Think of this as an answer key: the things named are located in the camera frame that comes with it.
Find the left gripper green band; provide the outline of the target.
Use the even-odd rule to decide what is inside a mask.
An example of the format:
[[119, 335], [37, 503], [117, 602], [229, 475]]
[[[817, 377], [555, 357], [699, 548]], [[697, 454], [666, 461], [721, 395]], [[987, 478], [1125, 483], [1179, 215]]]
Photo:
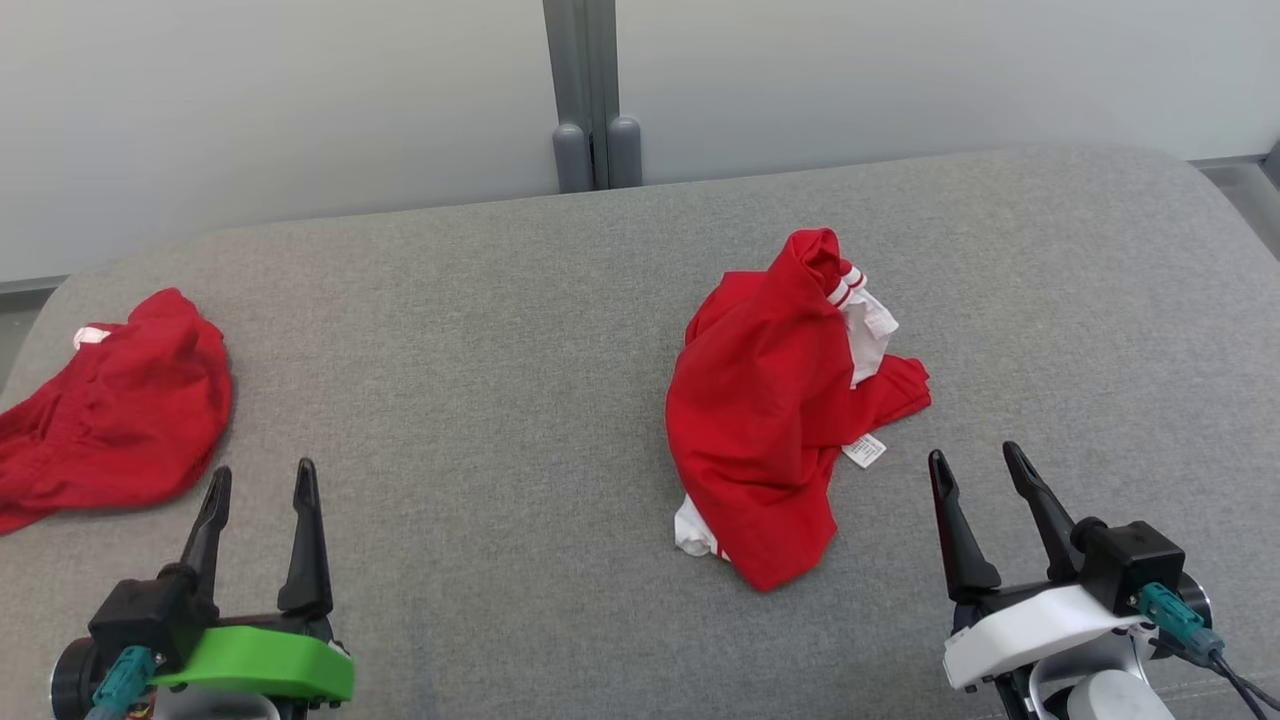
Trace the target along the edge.
[[[214, 600], [232, 487], [232, 470], [216, 468], [180, 555], [195, 594], [205, 601]], [[95, 708], [123, 711], [148, 688], [256, 694], [302, 712], [352, 701], [355, 661], [337, 641], [328, 615], [334, 606], [332, 575], [317, 470], [310, 457], [298, 462], [292, 505], [297, 519], [291, 564], [276, 597], [279, 614], [219, 620], [178, 673], [159, 673], [154, 656], [138, 646], [111, 659], [90, 634], [73, 641], [50, 679], [54, 720], [88, 720]]]

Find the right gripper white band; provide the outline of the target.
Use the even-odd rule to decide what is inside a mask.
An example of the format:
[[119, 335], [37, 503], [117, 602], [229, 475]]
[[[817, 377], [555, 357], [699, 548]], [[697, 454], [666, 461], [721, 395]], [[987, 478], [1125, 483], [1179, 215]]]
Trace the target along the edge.
[[[1082, 565], [1074, 520], [1016, 442], [1005, 441], [1002, 452], [1044, 547], [1047, 579], [1074, 582]], [[963, 511], [942, 450], [931, 451], [928, 469], [947, 594], [973, 603], [1002, 579]], [[943, 644], [943, 669], [957, 691], [995, 685], [1009, 720], [1151, 720], [1143, 624], [1139, 614], [1114, 615], [1079, 585], [1047, 589], [955, 632]]]

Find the red shorts white stripe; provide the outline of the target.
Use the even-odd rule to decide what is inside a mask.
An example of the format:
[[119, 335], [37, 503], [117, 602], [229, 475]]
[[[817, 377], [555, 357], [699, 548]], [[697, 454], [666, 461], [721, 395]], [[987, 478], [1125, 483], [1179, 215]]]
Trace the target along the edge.
[[58, 512], [146, 509], [189, 491], [229, 425], [221, 331], [179, 290], [79, 328], [67, 365], [0, 413], [0, 536]]

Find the red basketball jersey white sleeves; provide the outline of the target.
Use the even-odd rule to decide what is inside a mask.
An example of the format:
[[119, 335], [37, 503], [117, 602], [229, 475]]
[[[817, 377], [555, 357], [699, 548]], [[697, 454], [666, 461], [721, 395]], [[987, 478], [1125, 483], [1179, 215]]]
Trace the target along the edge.
[[763, 272], [722, 277], [666, 397], [682, 551], [730, 562], [759, 592], [819, 564], [837, 530], [837, 459], [932, 401], [924, 364], [887, 350], [897, 328], [828, 228], [795, 231]]

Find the grey metal partition post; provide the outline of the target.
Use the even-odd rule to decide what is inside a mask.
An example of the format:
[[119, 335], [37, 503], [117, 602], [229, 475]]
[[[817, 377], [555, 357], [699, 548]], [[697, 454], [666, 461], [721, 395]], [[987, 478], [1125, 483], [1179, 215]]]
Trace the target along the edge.
[[541, 0], [562, 193], [643, 184], [641, 128], [620, 108], [616, 0]]

